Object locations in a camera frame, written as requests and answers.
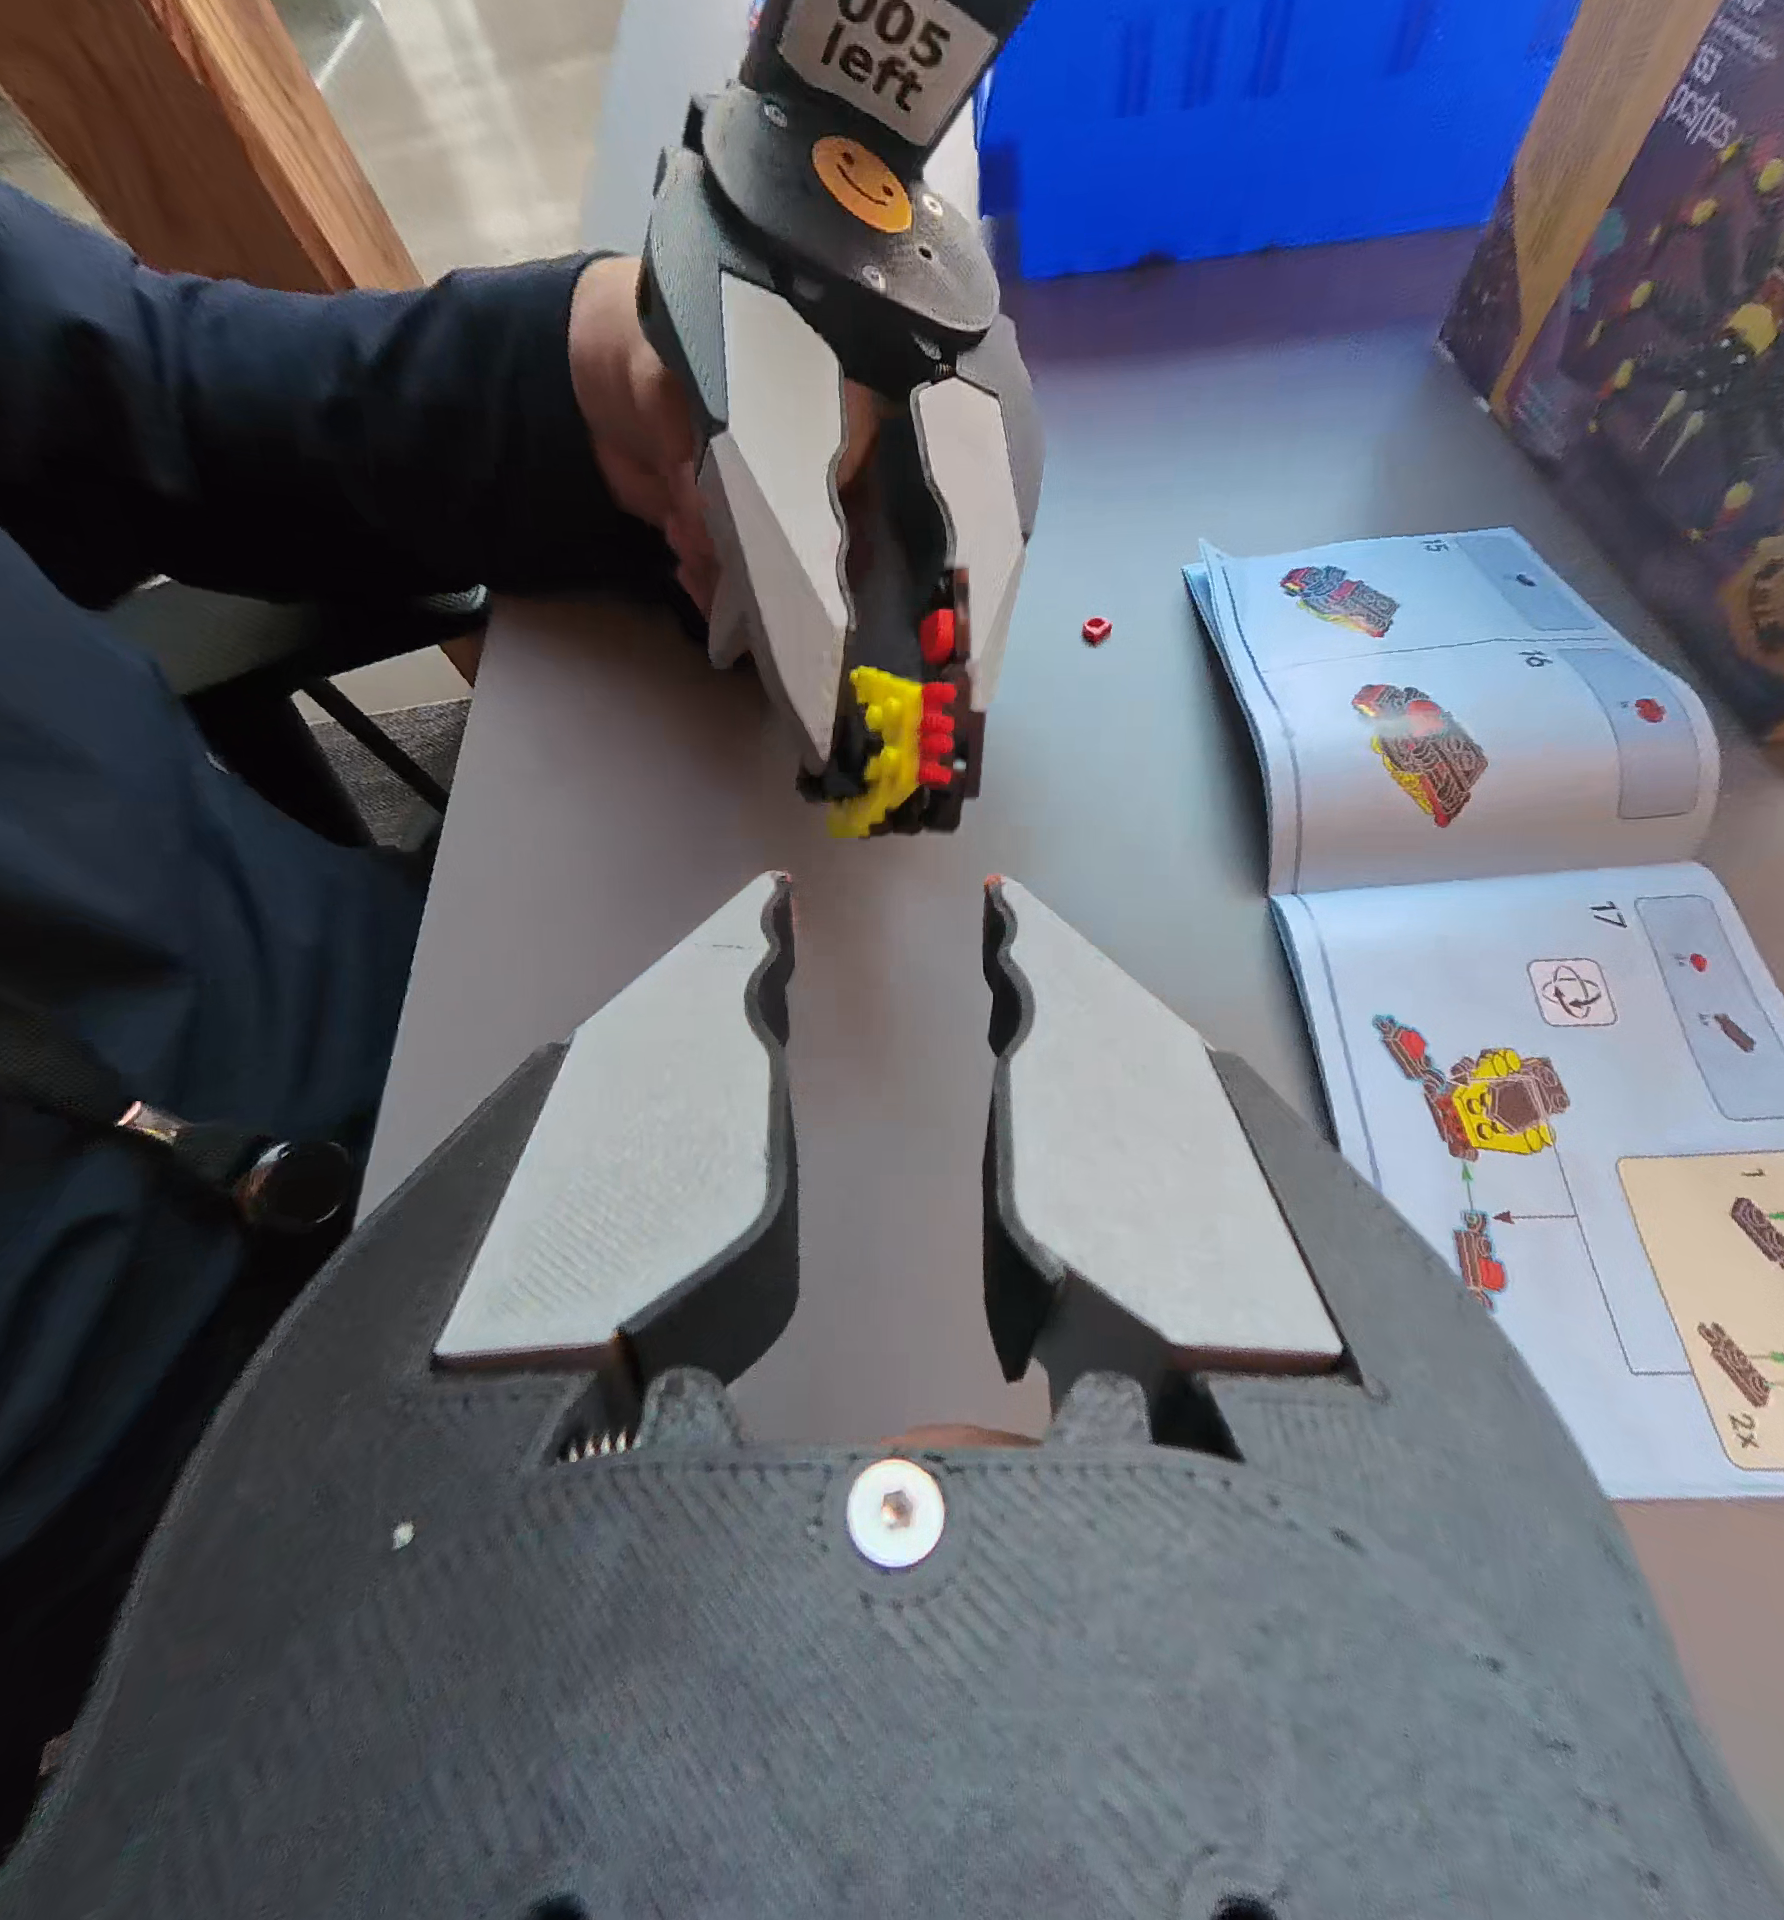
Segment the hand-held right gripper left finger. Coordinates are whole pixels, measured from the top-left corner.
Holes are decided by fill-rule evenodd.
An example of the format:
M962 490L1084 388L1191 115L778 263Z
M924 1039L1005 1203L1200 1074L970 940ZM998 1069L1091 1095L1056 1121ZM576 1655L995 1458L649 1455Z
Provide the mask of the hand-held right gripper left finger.
M583 1019L434 1345L445 1374L732 1384L800 1298L791 883L760 871Z

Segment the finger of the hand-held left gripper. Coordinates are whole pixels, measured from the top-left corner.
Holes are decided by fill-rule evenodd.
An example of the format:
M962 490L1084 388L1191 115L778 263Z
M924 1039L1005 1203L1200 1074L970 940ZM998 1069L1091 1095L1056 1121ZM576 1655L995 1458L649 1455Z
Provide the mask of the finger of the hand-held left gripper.
M708 656L717 668L753 661L802 765L825 768L855 624L839 502L847 385L778 292L724 272L717 297L726 407L699 468L720 564Z
M953 370L909 399L921 474L941 520L940 569L962 588L970 710L1001 685L1046 440L1017 330L996 318Z

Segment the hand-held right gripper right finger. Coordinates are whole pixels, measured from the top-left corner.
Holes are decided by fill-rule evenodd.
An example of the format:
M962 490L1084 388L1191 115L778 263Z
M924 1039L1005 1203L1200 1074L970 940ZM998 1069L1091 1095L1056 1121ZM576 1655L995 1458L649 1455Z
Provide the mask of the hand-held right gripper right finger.
M1005 1380L1320 1375L1344 1359L1204 1037L990 875L982 1299Z

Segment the yellow black red lego model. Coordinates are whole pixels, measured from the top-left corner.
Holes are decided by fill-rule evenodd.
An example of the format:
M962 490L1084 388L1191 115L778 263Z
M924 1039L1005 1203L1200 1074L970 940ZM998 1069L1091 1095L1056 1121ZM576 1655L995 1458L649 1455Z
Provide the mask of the yellow black red lego model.
M839 685L833 748L797 791L827 834L861 844L950 832L978 795L985 714L974 702L970 580L950 567L911 630L915 664L851 664Z

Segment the person's left forearm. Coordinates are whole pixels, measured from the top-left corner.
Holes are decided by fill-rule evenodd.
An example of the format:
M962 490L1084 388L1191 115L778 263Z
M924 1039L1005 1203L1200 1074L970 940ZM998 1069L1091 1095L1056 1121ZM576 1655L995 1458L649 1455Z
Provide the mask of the person's left forearm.
M264 600L485 587L662 603L677 565L621 499L574 322L634 326L592 253L412 292L156 272L0 182L0 637L52 592Z

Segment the lego instruction booklet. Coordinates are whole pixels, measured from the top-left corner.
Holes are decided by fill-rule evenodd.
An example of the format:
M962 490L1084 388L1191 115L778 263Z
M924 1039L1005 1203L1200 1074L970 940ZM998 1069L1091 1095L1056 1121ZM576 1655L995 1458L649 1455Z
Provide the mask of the lego instruction booklet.
M1784 1500L1784 996L1695 860L1708 710L1509 529L1183 580L1343 1156L1609 1497Z

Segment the purple lego set box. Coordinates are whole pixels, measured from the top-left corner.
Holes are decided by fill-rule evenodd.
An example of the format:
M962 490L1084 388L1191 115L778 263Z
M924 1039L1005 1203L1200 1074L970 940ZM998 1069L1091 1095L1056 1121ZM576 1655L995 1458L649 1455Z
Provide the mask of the purple lego set box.
M1784 742L1784 2L1579 5L1438 346Z

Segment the person's left hand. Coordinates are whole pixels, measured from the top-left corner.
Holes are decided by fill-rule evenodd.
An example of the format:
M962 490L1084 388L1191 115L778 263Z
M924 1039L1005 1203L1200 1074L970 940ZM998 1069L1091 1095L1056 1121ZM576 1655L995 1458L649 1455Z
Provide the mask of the person's left hand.
M699 492L702 444L679 376L642 330L640 260L603 253L586 263L570 304L568 354L606 490L664 541L677 587L708 617L720 560Z

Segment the blue plastic bin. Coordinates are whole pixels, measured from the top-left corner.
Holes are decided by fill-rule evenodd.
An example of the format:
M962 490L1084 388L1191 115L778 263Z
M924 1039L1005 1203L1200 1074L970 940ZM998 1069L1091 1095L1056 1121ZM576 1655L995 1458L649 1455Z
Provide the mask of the blue plastic bin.
M1025 278L1470 229L1577 2L1042 2L978 115Z

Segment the grey office chair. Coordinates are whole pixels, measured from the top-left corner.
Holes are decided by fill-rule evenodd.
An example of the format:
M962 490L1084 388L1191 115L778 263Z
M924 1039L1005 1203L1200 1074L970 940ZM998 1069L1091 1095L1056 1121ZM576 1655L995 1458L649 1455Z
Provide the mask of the grey office chair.
M333 683L429 647L483 637L487 588L276 603L156 580L106 622L186 702L211 759L304 828L344 847L372 847L348 790L312 741L308 698L381 770L437 819L449 787L426 773Z

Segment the person's dark clothed body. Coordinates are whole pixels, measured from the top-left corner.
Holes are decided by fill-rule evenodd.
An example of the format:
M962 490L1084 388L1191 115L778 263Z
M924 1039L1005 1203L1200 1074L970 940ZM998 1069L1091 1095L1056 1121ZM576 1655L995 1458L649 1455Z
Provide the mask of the person's dark clothed body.
M0 990L127 1100L370 1147L421 885L215 768L155 663L0 529ZM0 1092L0 1861L186 1458L336 1230L253 1236Z

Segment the wooden post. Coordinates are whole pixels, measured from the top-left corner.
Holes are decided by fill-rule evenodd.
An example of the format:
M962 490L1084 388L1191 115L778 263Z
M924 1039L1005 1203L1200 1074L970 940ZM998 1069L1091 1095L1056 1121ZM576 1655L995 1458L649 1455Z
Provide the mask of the wooden post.
M155 269L421 282L273 5L0 2L0 93Z

